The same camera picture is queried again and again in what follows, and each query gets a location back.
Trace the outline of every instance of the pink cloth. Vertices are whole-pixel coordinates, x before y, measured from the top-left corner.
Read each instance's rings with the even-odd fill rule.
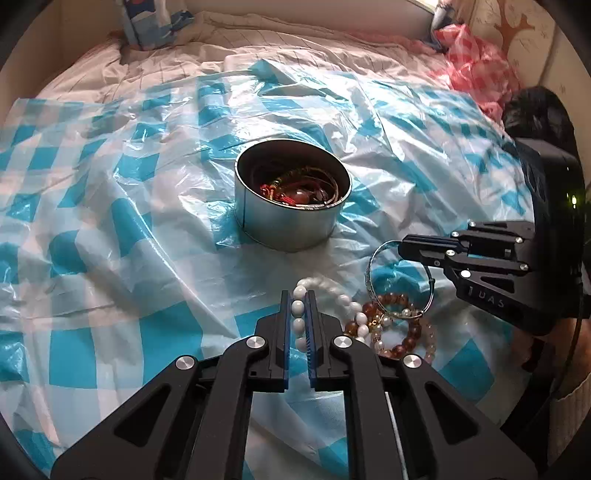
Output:
[[[520,89],[506,55],[496,45],[474,36],[467,25],[450,25],[434,33],[449,48],[447,71],[434,72],[434,76],[449,77],[454,90],[468,93],[485,115],[501,124],[505,102]]]

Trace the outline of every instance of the metal screw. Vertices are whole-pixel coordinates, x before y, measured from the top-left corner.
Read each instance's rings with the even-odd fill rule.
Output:
[[[349,337],[346,337],[345,335],[342,335],[335,338],[334,343],[339,348],[349,348],[351,345],[353,345],[353,340],[351,340]]]
[[[265,346],[265,339],[255,335],[246,341],[246,345],[250,348],[261,348]]]
[[[421,364],[423,363],[423,361],[421,360],[421,358],[417,355],[407,355],[405,356],[402,361],[404,362],[404,365],[406,365],[409,368],[418,368],[421,366]]]
[[[175,363],[179,370],[191,370],[195,366],[195,359],[192,356],[182,356],[177,358]]]

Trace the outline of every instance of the black cable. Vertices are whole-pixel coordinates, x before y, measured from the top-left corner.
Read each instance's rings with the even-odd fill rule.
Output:
[[[566,360],[564,361],[564,365],[562,367],[562,370],[560,371],[560,375],[558,375],[558,377],[556,379],[556,383],[554,384],[554,388],[552,389],[552,391],[548,395],[548,398],[546,398],[546,400],[544,400],[544,403],[542,403],[542,406],[538,409],[538,411],[536,412],[534,417],[525,425],[525,427],[523,427],[523,429],[521,430],[521,432],[517,436],[517,441],[516,441],[517,444],[520,443],[520,440],[523,440],[523,437],[525,436],[525,434],[528,433],[528,431],[532,428],[532,426],[536,424],[536,422],[538,421],[540,416],[546,411],[546,409],[549,408],[552,400],[554,400],[557,397],[558,391],[560,390],[560,387],[562,387],[562,384],[564,383],[564,379],[566,378],[566,375],[569,373],[570,366],[573,363],[574,352],[577,348],[577,343],[579,342],[579,335],[581,333],[581,326],[583,324],[583,311],[584,311],[583,283],[580,280],[579,280],[579,282],[580,282],[579,283],[579,312],[577,314],[577,323],[574,326],[573,339],[570,342],[569,353],[566,356]]]

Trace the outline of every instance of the metal container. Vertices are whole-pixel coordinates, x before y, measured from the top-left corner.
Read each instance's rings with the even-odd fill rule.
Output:
[[[258,193],[253,183],[253,169],[269,159],[287,160],[294,168],[322,168],[330,173],[343,192],[328,207],[305,210],[272,202]],[[297,140],[268,140],[247,148],[236,160],[235,214],[240,227],[257,242],[275,250],[296,252],[326,240],[351,193],[349,173],[331,153]]]

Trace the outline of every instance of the blue and white checkered plastic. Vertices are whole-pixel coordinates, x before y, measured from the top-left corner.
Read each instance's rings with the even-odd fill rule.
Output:
[[[333,235],[311,250],[269,250],[235,222],[235,158],[270,138],[325,148],[353,177]],[[266,60],[106,105],[19,100],[0,137],[2,414],[48,472],[175,357],[250,335],[300,278],[324,275],[363,302],[386,240],[532,220],[507,141],[461,93]],[[387,264],[376,286],[420,303],[421,270]],[[511,329],[435,275],[434,367],[502,422],[526,380],[508,359]],[[319,307],[332,312],[322,296]],[[346,475],[343,415],[342,395],[313,392],[292,348],[289,390],[255,395],[245,478]]]

